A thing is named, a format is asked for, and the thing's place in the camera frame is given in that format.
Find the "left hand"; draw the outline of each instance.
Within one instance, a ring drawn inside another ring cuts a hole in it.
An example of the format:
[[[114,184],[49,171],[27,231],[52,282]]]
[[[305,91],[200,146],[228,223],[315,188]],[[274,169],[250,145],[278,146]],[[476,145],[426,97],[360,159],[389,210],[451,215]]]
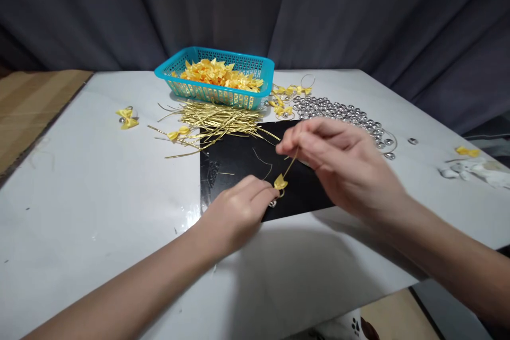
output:
[[[266,181],[248,175],[223,191],[193,226],[219,259],[243,247],[258,231],[269,203],[279,192]]]

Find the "hand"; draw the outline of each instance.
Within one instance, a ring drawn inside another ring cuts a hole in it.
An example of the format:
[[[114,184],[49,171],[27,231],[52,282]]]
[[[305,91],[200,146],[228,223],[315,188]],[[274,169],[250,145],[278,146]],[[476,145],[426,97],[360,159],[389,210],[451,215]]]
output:
[[[364,130],[313,118],[288,129],[276,152],[308,162],[331,201],[360,218],[391,211],[407,194]]]
[[[222,259],[243,247],[258,231],[269,203],[278,195],[269,182],[248,175],[218,195],[193,229],[200,231],[197,237]]]

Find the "floor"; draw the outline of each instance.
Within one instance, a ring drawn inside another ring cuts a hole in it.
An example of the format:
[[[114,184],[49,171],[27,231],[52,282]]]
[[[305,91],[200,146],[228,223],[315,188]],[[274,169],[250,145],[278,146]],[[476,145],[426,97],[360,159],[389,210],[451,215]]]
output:
[[[9,167],[12,170],[16,159],[91,75],[86,71],[14,72],[0,79],[0,175],[7,175]],[[407,289],[363,307],[361,314],[381,340],[439,339]]]
[[[372,324],[381,340],[439,340],[407,288],[366,305],[361,316]]]

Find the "table surface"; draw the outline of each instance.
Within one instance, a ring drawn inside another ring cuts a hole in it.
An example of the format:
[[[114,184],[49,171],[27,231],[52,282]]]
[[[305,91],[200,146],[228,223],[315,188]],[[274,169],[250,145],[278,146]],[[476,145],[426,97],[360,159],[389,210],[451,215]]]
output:
[[[314,96],[353,104],[396,135],[388,163],[411,195],[492,248],[510,243],[510,191],[438,174],[468,142],[359,70],[277,71],[274,82],[298,84],[306,73],[317,79]],[[0,190],[1,338],[26,334],[199,219],[199,156],[164,159],[189,149],[146,127],[181,126],[156,122],[158,102],[177,103],[152,72],[94,75]],[[115,111],[128,105],[140,125],[124,131]],[[264,223],[144,338],[277,339],[420,277],[344,211],[308,212]]]

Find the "forearm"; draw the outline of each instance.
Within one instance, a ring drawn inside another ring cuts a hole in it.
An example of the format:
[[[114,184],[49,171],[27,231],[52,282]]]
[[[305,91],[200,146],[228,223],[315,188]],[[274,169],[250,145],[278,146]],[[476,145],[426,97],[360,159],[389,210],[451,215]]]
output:
[[[510,260],[409,198],[373,224],[402,254],[478,315],[510,322]]]
[[[217,260],[191,228],[26,338],[110,340],[137,337]]]

